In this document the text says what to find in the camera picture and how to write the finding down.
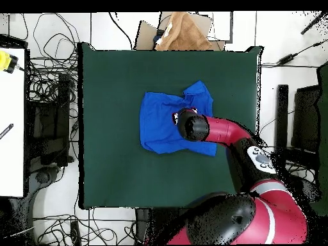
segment brown cloth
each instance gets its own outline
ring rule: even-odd
[[[172,23],[168,36],[161,37],[161,44],[157,44],[157,51],[205,51],[211,47],[211,43],[201,33],[198,26],[190,18],[188,12],[173,12],[168,26]]]

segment black border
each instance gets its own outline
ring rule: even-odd
[[[29,94],[29,86],[30,86],[30,72],[29,72],[29,61],[30,61],[30,54],[28,48],[28,43],[19,40],[16,38],[8,37],[6,35],[0,35],[0,47],[8,48],[8,49],[23,49],[24,50],[24,160],[23,160],[23,197],[10,197],[5,196],[13,199],[21,199],[25,198],[29,191],[29,163],[30,163],[30,155],[27,146],[27,120],[28,120],[28,112],[27,112],[27,99]]]

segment white floor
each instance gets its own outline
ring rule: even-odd
[[[311,22],[318,12],[234,12],[233,17],[233,43],[226,44],[226,51],[244,51],[253,45],[262,45],[265,49],[262,55],[262,63],[275,63],[277,60],[290,53],[296,53],[315,42],[323,41],[328,38],[328,32],[325,31],[323,24],[318,24],[309,30],[305,35],[300,32]],[[76,27],[80,41],[91,43],[96,49],[123,49],[129,50],[130,45],[127,38],[112,23],[108,13],[93,13],[92,23],[90,25],[90,13],[62,13],[63,17]],[[145,20],[153,26],[158,25],[159,12],[153,13],[118,13],[117,21],[120,27],[129,35],[134,45],[136,32],[140,20]],[[28,26],[29,49],[31,57],[40,56],[37,43],[33,38],[33,30],[37,24],[40,14],[25,14]],[[220,33],[228,33],[221,26],[228,24],[216,24],[215,29],[217,38]],[[8,25],[6,19],[1,17],[0,13],[0,33],[7,33]],[[55,15],[44,15],[40,18],[35,38],[42,49],[47,40],[56,33],[62,32],[69,37],[70,33],[63,22]],[[15,37],[24,38],[26,29],[21,14],[11,16],[10,34]],[[77,41],[77,35],[72,28],[72,34]],[[61,36],[56,37],[52,44],[46,47],[46,51],[54,54]],[[72,49],[71,45],[63,41],[58,50],[58,57],[68,57],[68,52]],[[320,66],[328,60],[328,42],[319,47],[310,48],[297,56],[288,65],[295,66]],[[316,78],[316,69],[300,67],[279,67],[262,68],[261,73],[261,111],[260,128],[275,118],[275,95],[276,88],[280,84],[289,85],[290,100],[289,109],[294,107],[293,96],[298,88],[318,84]],[[291,131],[293,115],[289,115],[289,132]],[[262,138],[267,144],[274,144],[274,123],[264,128]],[[65,169],[63,179],[49,188],[43,189],[37,195],[33,210],[34,217],[56,216],[61,214],[74,214],[74,203],[78,194],[78,162],[74,162]],[[88,211],[76,210],[77,216],[81,219],[88,219]],[[95,219],[99,220],[134,220],[135,211],[128,208],[97,208],[95,210]],[[38,220],[35,222],[35,234],[38,236],[44,232],[46,227],[53,221]],[[131,222],[106,222],[97,221],[99,228],[109,227],[113,229],[119,240],[125,236],[124,226],[130,226]],[[87,229],[80,226],[81,235],[87,234]],[[104,237],[110,239],[113,235],[107,231]],[[44,241],[52,242],[51,235],[44,238]],[[90,242],[91,245],[102,245],[100,239]],[[130,238],[125,239],[121,244],[133,244]]]

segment white table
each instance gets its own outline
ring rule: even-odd
[[[18,57],[24,68],[24,50],[0,48]],[[0,133],[13,127],[0,139],[0,196],[23,197],[24,184],[24,72],[0,72]]]

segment green table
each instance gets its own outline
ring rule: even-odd
[[[262,49],[94,51],[79,44],[84,207],[183,207],[207,193],[234,193],[225,149],[219,145],[214,158],[191,151],[158,155],[145,150],[140,144],[140,104],[145,92],[182,95],[201,80],[214,100],[214,116],[238,121],[254,132]]]

